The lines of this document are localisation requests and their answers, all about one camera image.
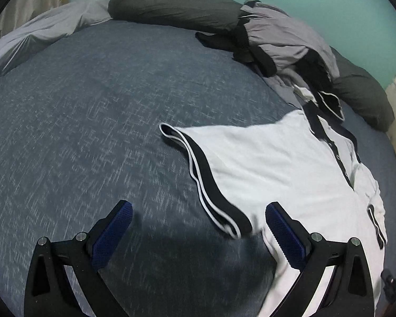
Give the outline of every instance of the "metal screw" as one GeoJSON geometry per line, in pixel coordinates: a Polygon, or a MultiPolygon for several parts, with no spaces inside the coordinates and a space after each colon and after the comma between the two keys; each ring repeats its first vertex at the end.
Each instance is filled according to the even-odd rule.
{"type": "Polygon", "coordinates": [[[356,245],[356,246],[361,244],[361,241],[356,237],[352,237],[351,242],[353,245],[356,245]]]}
{"type": "Polygon", "coordinates": [[[316,241],[320,242],[323,239],[323,236],[321,236],[319,233],[315,232],[311,235],[311,238],[316,241]]]}
{"type": "Polygon", "coordinates": [[[77,241],[83,241],[85,238],[87,238],[87,234],[85,232],[80,232],[76,235],[77,241]]]}
{"type": "Polygon", "coordinates": [[[47,243],[47,237],[41,237],[40,239],[38,239],[38,245],[44,245],[47,243]]]}

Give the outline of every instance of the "pillow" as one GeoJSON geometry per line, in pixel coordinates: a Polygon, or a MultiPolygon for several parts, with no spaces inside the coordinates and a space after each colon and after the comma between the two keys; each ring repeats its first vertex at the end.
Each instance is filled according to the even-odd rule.
{"type": "Polygon", "coordinates": [[[333,80],[333,92],[367,124],[386,132],[394,121],[392,106],[382,86],[365,69],[357,67],[332,48],[340,77],[333,80]]]}
{"type": "Polygon", "coordinates": [[[110,0],[113,19],[224,34],[238,22],[233,0],[110,0]]]}

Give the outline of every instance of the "bed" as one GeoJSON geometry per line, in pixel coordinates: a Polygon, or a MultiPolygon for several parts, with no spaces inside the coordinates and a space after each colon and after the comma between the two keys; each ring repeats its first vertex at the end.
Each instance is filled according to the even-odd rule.
{"type": "MultiPolygon", "coordinates": [[[[248,126],[293,108],[231,54],[170,26],[107,21],[15,67],[0,77],[1,298],[22,316],[36,240],[72,238],[126,199],[133,223],[100,274],[130,315],[256,316],[275,260],[260,235],[214,228],[158,124],[248,126]]],[[[380,186],[396,276],[396,156],[386,134],[343,109],[380,186]]]]}

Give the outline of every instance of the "white shirt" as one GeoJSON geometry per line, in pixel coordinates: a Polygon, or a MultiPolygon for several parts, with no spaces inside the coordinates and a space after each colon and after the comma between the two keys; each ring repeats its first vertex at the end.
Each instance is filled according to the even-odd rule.
{"type": "MultiPolygon", "coordinates": [[[[380,249],[376,228],[367,212],[372,205],[386,242],[385,210],[378,184],[370,170],[358,162],[353,143],[336,133],[324,119],[320,121],[339,150],[352,187],[330,147],[311,132],[301,110],[290,112],[277,123],[247,128],[174,128],[161,124],[165,136],[188,150],[191,176],[197,182],[201,203],[215,224],[234,238],[244,236],[248,226],[253,233],[263,233],[277,268],[259,316],[270,316],[299,275],[288,264],[265,222],[265,208],[274,201],[309,233],[318,232],[327,240],[345,243],[352,237],[359,238],[370,269],[375,304],[380,296],[385,244],[380,249]],[[231,206],[226,207],[216,194],[217,189],[231,206]]],[[[316,312],[332,270],[333,267],[326,269],[304,316],[316,312]]]]}

